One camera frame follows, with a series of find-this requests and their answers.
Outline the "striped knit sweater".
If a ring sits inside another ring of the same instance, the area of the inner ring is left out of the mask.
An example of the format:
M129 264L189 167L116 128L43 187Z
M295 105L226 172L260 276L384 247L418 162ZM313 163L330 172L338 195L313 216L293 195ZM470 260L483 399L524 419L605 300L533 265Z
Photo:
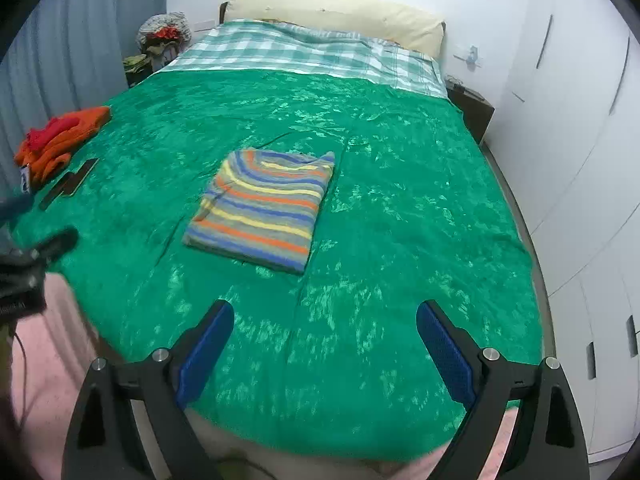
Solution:
M335 155L244 148L229 153L202 195L183 243L301 274Z

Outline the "white wardrobe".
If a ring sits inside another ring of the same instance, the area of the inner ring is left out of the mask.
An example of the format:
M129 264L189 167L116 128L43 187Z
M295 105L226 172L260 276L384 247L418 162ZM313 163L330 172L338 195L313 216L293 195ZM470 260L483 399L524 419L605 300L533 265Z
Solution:
M639 44L611 0L528 0L487 144L526 223L588 456L639 432Z

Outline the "cream pillow headboard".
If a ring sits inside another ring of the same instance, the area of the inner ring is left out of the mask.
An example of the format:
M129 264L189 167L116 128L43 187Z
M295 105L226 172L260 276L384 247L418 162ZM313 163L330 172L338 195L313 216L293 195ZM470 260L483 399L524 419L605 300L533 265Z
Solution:
M440 57L446 32L442 18L382 0L227 0L221 3L219 18L223 23L248 18L358 32L431 58Z

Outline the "dark bedside table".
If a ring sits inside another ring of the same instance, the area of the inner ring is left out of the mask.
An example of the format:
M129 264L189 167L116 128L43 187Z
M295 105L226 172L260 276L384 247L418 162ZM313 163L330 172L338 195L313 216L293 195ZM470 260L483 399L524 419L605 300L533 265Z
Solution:
M465 127L477 144L481 144L492 116L493 107L481 94L462 84L457 79L446 80L448 98L462 111Z

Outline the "green velvet bedspread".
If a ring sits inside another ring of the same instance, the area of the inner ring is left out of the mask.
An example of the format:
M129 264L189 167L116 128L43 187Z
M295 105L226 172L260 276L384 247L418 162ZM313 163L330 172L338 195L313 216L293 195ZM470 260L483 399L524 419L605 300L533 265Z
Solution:
M56 267L126 360L171 344L217 299L235 312L195 409L294 453L404 462L448 441L451 401L416 331L435 300L508 359L537 363L532 260L494 174L447 100L362 79L272 70L163 72L111 99L78 192L17 223L23 245L73 226ZM241 148L333 153L306 268L183 240Z

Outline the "orange red folded clothes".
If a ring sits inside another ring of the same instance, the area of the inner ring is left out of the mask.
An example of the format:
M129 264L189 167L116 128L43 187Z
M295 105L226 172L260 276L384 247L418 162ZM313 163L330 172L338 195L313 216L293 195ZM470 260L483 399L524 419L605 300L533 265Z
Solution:
M76 110L53 117L42 129L31 128L14 156L19 167L29 170L29 184L42 188L63 171L74 153L111 120L108 106Z

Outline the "wall socket fixture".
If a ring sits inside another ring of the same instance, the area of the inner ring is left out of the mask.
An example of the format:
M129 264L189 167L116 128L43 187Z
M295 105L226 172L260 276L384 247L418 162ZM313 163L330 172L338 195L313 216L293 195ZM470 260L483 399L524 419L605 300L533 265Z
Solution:
M468 70L476 70L484 63L477 46L454 46L451 55L455 60L463 63Z

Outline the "teal checked bed sheet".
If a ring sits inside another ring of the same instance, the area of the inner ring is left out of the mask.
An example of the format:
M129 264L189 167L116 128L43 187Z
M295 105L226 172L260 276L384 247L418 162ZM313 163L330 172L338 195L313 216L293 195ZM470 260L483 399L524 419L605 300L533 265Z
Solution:
M362 79L432 98L447 96L439 65L426 54L358 32L257 20L237 20L211 29L164 70L280 70Z

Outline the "grey blue curtain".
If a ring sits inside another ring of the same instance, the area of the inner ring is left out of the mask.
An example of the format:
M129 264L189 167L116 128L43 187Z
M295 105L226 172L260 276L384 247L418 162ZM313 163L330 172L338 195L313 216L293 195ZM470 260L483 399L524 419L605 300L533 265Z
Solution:
M26 132L127 87L122 60L166 0L40 0L1 60L1 193L20 184L14 155Z

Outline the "black flat remote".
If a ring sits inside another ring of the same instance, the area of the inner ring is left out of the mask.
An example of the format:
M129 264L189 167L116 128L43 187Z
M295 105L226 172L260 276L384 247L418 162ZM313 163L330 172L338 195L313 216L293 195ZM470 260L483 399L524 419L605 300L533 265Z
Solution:
M73 196L98 161L99 159L97 158L87 159L77 171L67 171L66 174L63 174L62 177L58 179L58 182L47 192L47 195L43 197L39 204L39 209L41 211L47 210L60 196Z

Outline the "clutter pile on nightstand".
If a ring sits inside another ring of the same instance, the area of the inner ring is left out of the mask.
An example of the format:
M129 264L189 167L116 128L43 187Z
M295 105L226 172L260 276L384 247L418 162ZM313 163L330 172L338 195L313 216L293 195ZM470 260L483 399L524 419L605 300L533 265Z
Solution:
M136 41L140 53L122 60L129 88L167 66L190 46L192 32L186 14L170 12L151 16L140 26Z

